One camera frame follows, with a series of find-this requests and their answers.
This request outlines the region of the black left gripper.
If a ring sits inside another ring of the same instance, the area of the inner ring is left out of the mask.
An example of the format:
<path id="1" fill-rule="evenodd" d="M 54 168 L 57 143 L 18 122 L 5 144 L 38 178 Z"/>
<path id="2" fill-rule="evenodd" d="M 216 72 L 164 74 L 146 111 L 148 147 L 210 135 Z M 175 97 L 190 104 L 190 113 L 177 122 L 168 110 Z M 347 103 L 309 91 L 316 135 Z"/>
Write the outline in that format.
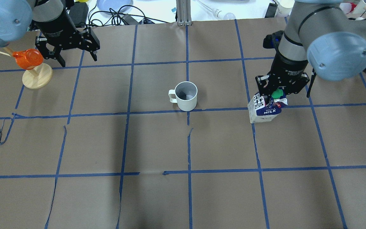
<path id="1" fill-rule="evenodd" d="M 94 61 L 98 60 L 97 52 L 101 48 L 98 37 L 89 26 L 77 30 L 68 13 L 60 13 L 48 21 L 33 22 L 43 35 L 36 37 L 35 46 L 44 59 L 54 59 L 66 67 L 61 51 L 78 48 L 88 51 Z"/>

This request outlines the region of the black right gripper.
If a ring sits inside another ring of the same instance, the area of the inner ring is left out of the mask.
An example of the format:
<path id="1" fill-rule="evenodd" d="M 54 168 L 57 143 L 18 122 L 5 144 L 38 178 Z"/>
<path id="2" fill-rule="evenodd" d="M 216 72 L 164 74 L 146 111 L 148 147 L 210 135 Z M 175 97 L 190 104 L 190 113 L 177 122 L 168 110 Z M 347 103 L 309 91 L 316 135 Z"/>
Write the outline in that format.
<path id="1" fill-rule="evenodd" d="M 282 89 L 285 95 L 298 94 L 310 82 L 304 71 L 307 64 L 307 60 L 290 60 L 276 53 L 268 74 L 255 77 L 259 94 L 272 96 L 277 89 Z"/>

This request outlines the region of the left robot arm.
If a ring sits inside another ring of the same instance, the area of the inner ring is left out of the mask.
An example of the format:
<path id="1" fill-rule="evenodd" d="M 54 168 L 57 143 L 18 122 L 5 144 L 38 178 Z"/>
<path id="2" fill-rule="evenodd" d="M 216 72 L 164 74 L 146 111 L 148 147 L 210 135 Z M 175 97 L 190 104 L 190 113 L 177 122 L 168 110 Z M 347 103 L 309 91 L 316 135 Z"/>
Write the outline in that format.
<path id="1" fill-rule="evenodd" d="M 73 0 L 0 0 L 0 48 L 21 39 L 34 23 L 43 34 L 35 39 L 43 58 L 65 67 L 61 51 L 78 48 L 97 61 L 100 41 L 89 26 L 77 30 L 67 13 L 74 5 Z"/>

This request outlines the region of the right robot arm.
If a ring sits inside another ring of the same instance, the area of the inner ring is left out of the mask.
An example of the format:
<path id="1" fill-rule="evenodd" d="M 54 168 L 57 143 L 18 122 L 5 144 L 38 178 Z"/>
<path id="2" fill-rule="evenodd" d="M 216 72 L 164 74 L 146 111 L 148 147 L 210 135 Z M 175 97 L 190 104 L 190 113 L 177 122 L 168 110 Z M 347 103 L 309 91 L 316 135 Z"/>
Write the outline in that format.
<path id="1" fill-rule="evenodd" d="M 297 94 L 313 80 L 308 64 L 322 79 L 340 81 L 366 69 L 366 18 L 348 19 L 340 0 L 297 0 L 283 31 L 267 35 L 264 48 L 276 51 L 270 71 L 255 78 L 259 94 Z"/>

